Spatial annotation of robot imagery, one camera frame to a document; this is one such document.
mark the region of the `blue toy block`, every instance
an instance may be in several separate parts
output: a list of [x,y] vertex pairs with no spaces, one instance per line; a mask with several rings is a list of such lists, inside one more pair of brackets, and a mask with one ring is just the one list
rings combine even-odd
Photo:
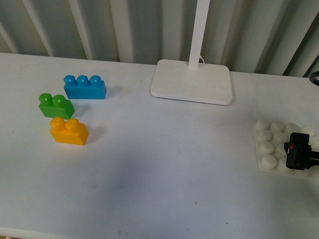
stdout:
[[79,76],[77,80],[72,75],[64,77],[64,90],[69,99],[105,99],[106,87],[101,77]]

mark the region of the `desk lamp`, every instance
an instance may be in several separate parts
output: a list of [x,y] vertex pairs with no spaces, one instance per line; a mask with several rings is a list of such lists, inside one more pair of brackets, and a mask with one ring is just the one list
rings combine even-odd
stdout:
[[229,69],[199,63],[209,0],[198,0],[189,62],[160,60],[151,85],[159,98],[228,105],[232,100]]

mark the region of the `block stud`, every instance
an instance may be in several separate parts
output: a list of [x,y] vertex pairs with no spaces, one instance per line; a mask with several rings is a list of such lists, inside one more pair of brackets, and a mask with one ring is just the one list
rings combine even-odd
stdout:
[[99,76],[92,76],[91,78],[90,78],[90,84],[92,85],[92,86],[101,86],[102,85],[102,81],[101,81],[101,77],[99,77]]
[[64,77],[64,83],[68,86],[75,86],[76,85],[75,77],[72,75],[67,75],[66,77]]
[[87,76],[79,76],[78,79],[76,80],[79,86],[88,86],[89,85],[89,79]]
[[53,97],[52,102],[58,108],[66,106],[66,99],[63,95],[56,95]]
[[62,117],[55,117],[51,120],[50,125],[56,130],[63,130],[65,128],[65,121]]
[[49,93],[43,93],[39,96],[40,103],[44,106],[52,104],[52,95]]

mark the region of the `plastic building block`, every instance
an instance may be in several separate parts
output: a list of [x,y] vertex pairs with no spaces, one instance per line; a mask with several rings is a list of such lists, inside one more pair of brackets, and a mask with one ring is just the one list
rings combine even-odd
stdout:
[[64,77],[64,90],[69,99],[105,99],[106,87],[101,77],[92,76],[88,80],[87,76],[79,76],[75,80],[74,76]]
[[39,97],[39,108],[45,117],[62,117],[68,120],[74,113],[74,108],[70,100],[66,100],[63,95],[56,95],[52,98],[49,93],[43,93]]
[[67,122],[61,117],[55,117],[51,120],[50,133],[58,143],[70,143],[85,145],[89,132],[85,124],[77,119],[69,119]]
[[309,134],[309,145],[312,146],[313,150],[318,150],[319,141],[315,138],[315,130],[308,125],[300,128],[295,123],[269,122],[266,119],[259,119],[254,124],[258,170],[281,175],[319,179],[319,166],[305,170],[290,169],[286,166],[287,154],[284,149],[284,143],[289,142],[290,135],[293,132]]

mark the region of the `black object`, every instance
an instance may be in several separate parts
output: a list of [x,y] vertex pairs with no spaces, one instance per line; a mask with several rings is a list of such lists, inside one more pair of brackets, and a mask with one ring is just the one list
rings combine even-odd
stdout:
[[309,76],[309,80],[315,85],[319,86],[319,80],[317,79],[317,77],[319,77],[319,71],[311,73]]
[[289,142],[284,144],[287,154],[286,166],[291,169],[304,170],[319,166],[319,152],[311,151],[309,134],[292,133]]

